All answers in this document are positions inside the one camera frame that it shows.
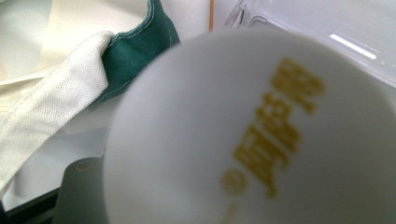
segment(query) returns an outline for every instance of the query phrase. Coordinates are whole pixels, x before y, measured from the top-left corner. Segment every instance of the black object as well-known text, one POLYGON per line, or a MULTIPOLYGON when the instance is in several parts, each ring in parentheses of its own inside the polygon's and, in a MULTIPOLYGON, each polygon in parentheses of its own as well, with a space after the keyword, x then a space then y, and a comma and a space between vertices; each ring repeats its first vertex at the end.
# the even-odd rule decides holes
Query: black object
POLYGON ((102 183, 103 159, 75 161, 60 188, 5 211, 0 224, 107 224, 102 183))

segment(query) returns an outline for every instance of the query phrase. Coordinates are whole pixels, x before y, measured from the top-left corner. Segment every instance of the white strap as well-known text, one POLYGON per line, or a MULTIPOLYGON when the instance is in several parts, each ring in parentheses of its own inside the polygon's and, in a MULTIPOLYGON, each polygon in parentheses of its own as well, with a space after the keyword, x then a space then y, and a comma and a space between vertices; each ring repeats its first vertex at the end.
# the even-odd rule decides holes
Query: white strap
POLYGON ((101 55, 112 36, 87 39, 0 121, 0 199, 27 159, 106 88, 101 55))

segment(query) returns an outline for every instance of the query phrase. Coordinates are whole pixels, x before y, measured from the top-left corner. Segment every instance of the clear plastic container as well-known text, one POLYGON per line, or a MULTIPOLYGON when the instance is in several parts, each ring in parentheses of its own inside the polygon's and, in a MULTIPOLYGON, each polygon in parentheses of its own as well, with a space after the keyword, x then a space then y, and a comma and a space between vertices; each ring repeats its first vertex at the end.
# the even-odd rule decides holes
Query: clear plastic container
POLYGON ((396 87, 396 2, 240 0, 226 27, 268 26, 307 35, 396 87))

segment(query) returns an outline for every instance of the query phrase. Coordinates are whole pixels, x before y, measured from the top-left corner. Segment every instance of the white cup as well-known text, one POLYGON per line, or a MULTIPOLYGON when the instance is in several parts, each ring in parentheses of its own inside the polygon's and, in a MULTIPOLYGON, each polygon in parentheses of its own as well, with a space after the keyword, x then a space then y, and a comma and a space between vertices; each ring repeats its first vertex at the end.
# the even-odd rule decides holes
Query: white cup
POLYGON ((396 122, 367 75, 272 29, 166 52, 105 155, 113 224, 396 223, 396 122))

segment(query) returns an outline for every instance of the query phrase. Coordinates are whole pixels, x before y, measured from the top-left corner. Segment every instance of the green cloth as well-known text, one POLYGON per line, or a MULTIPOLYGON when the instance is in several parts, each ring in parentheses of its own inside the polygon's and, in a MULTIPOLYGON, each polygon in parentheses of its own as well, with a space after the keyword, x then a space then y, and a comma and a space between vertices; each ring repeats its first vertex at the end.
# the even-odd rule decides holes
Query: green cloth
POLYGON ((132 31, 115 35, 102 56, 108 87, 93 102, 102 103, 126 91, 134 78, 158 55, 179 42, 160 0, 148 0, 148 15, 132 31))

